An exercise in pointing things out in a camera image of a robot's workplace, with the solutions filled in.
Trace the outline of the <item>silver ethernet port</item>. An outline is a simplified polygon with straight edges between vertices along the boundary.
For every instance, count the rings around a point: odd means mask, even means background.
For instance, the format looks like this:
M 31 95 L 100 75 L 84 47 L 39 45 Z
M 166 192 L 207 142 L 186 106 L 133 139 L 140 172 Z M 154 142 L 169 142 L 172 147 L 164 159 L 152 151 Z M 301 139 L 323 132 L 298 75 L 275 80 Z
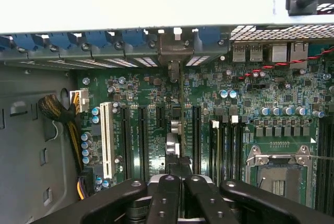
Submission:
M 297 42 L 291 44 L 290 61 L 300 61 L 308 57 L 308 43 Z M 307 62 L 303 61 L 290 65 L 290 69 L 306 69 Z

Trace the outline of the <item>open black PC case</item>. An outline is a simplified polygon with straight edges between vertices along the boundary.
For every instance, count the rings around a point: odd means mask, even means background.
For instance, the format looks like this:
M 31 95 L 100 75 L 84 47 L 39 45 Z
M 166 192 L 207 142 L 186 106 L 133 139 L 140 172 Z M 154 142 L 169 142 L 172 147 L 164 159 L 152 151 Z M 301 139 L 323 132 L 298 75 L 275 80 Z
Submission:
M 195 50 L 198 28 L 221 30 L 220 47 Z M 142 29 L 146 44 L 132 47 L 122 30 Z M 98 48 L 85 32 L 108 31 L 115 43 Z M 316 15 L 289 16 L 285 0 L 0 0 L 0 224 L 34 221 L 81 201 L 77 176 L 85 168 L 81 115 L 70 91 L 80 90 L 78 75 L 88 70 L 145 69 L 159 63 L 159 39 L 166 31 L 189 38 L 200 66 L 232 60 L 233 45 L 292 43 L 334 45 L 334 0 L 319 0 Z M 51 32 L 82 33 L 83 42 L 64 50 L 52 45 Z M 12 34 L 40 34 L 48 46 L 19 52 Z M 206 224 L 188 214 L 181 180 L 177 224 Z

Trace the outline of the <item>CPU socket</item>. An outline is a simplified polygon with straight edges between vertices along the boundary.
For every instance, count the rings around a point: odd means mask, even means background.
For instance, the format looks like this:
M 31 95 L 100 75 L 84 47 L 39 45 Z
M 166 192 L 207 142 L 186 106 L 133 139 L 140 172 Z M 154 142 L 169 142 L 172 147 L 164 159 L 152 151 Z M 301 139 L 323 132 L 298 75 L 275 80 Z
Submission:
M 314 207 L 314 162 L 310 148 L 301 145 L 295 152 L 262 152 L 251 145 L 245 160 L 243 180 L 260 189 Z

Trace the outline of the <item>long black expansion slot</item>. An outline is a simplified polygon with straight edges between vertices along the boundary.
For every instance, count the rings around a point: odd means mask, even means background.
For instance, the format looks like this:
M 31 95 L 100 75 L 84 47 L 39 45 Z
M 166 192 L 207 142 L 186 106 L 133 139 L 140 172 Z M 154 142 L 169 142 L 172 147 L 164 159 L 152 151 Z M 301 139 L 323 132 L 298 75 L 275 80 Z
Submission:
M 132 141 L 130 132 L 130 111 L 128 106 L 121 107 L 121 130 L 124 146 L 124 173 L 125 179 L 132 177 Z
M 148 123 L 147 123 L 147 107 L 138 107 L 138 142 L 140 157 L 140 173 L 143 180 L 149 177 L 149 156 L 148 156 Z
M 201 107 L 193 106 L 193 172 L 201 173 Z

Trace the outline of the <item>green motherboard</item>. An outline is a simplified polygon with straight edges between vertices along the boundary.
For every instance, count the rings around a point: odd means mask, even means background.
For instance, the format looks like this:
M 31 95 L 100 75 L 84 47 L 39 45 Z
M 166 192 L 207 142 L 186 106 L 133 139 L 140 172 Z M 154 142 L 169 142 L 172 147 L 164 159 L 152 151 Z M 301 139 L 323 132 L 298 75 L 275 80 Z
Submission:
M 193 172 L 193 106 L 201 107 L 201 173 L 219 186 L 225 180 L 243 181 L 251 145 L 262 152 L 295 152 L 301 145 L 311 156 L 334 157 L 334 45 L 313 45 L 300 61 L 265 63 L 219 60 L 200 66 L 200 57 L 184 66 L 186 156 Z M 290 69 L 306 61 L 306 69 Z M 149 177 L 167 174 L 166 137 L 170 132 L 171 85 L 168 71 L 149 64 L 145 69 L 102 69 L 80 72 L 80 90 L 89 92 L 89 110 L 81 115 L 81 151 L 85 168 L 93 168 L 94 193 L 125 181 L 121 107 L 130 111 L 132 177 L 141 179 L 138 107 L 147 107 Z M 113 104 L 114 164 L 111 179 L 103 176 L 100 104 Z M 165 108 L 165 127 L 157 128 L 156 106 Z M 238 116 L 237 178 L 223 179 L 222 124 Z M 240 124 L 244 130 L 244 168 L 240 180 Z M 334 217 L 334 161 L 314 162 L 314 207 Z

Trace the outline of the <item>black rear wall knob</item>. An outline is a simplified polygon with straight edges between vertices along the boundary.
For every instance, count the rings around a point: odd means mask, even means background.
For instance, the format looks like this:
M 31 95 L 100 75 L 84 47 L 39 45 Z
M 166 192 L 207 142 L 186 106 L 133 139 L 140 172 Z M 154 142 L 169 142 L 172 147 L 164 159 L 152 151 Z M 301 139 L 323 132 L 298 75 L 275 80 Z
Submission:
M 285 0 L 289 16 L 316 15 L 319 0 Z

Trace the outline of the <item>white expansion slot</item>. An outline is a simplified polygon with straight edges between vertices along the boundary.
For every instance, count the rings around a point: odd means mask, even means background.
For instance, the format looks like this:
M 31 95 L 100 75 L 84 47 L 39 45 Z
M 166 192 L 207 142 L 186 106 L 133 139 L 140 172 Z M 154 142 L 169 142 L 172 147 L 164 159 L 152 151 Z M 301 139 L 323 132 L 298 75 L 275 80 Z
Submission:
M 115 173 L 112 109 L 113 104 L 111 102 L 103 102 L 100 104 L 102 164 L 103 176 L 106 179 L 111 179 Z

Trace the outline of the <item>white power connector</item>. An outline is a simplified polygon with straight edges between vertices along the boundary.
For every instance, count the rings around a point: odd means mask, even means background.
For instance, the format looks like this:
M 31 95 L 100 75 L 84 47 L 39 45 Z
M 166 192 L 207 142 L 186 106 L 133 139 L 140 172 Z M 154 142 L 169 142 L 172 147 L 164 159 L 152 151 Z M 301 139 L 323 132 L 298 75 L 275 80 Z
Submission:
M 89 110 L 88 90 L 74 90 L 69 92 L 70 102 L 74 105 L 75 113 L 82 113 Z

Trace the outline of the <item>silver USB port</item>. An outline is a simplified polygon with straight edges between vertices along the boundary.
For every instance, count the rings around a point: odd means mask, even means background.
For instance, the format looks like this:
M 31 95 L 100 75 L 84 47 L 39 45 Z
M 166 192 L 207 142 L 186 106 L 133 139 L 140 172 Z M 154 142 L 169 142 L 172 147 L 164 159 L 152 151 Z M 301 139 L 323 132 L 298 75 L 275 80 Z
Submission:
M 246 62 L 246 46 L 241 44 L 233 45 L 232 62 Z
M 249 46 L 250 55 L 249 60 L 251 62 L 262 62 L 263 61 L 263 45 L 252 44 Z

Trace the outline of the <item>silver rear port block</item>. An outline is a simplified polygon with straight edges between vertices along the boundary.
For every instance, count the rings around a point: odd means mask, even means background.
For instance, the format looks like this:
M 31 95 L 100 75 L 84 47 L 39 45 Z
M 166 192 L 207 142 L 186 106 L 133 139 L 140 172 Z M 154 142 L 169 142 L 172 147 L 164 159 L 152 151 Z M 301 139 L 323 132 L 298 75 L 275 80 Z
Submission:
M 273 63 L 287 61 L 287 45 L 286 44 L 276 44 L 272 46 L 271 61 Z

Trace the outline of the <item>black power connector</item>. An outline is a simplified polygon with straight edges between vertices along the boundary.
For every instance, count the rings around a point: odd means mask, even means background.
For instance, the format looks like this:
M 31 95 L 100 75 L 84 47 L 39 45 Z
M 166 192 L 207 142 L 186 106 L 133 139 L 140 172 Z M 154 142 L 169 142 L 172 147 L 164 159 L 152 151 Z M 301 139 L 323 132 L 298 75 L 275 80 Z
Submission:
M 77 192 L 81 200 L 94 193 L 93 168 L 84 168 L 77 176 Z

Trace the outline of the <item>short black expansion slot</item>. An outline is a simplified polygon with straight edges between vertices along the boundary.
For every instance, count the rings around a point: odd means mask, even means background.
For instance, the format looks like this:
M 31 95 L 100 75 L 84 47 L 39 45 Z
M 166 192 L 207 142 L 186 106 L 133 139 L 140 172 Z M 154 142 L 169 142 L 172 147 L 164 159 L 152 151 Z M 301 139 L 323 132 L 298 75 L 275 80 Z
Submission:
M 156 106 L 156 121 L 157 121 L 157 128 L 164 129 L 165 127 L 165 108 L 162 105 Z

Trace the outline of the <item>blue card retention latch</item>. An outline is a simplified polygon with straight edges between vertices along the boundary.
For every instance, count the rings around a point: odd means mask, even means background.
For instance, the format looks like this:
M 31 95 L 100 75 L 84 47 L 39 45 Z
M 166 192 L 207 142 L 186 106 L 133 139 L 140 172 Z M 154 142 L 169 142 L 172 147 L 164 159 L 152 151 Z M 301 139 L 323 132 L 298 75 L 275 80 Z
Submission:
M 77 48 L 84 39 L 82 33 L 73 32 L 51 32 L 48 36 L 52 45 L 64 50 Z
M 115 43 L 114 37 L 108 31 L 87 31 L 85 37 L 87 43 L 98 48 L 112 46 Z
M 198 37 L 195 41 L 195 50 L 213 51 L 220 47 L 221 30 L 216 26 L 205 26 L 198 28 Z
M 146 44 L 146 34 L 142 29 L 122 30 L 123 41 L 132 47 Z
M 37 51 L 48 46 L 47 41 L 40 34 L 20 33 L 11 36 L 19 52 Z

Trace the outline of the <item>black RAM slot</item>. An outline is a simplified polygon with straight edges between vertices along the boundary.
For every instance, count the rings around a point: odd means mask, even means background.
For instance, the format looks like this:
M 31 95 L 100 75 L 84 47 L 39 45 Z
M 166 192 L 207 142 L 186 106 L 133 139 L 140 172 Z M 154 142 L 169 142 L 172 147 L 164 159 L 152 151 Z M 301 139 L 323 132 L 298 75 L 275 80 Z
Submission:
M 222 161 L 223 161 L 223 179 L 225 180 L 229 175 L 229 127 L 228 123 L 222 124 Z
M 244 168 L 244 130 L 245 130 L 245 124 L 241 123 L 240 124 L 240 147 L 239 147 L 239 154 L 240 154 L 240 180 L 243 178 L 243 168 Z
M 231 116 L 231 124 L 229 129 L 230 134 L 230 178 L 237 178 L 237 131 L 238 131 L 238 116 Z

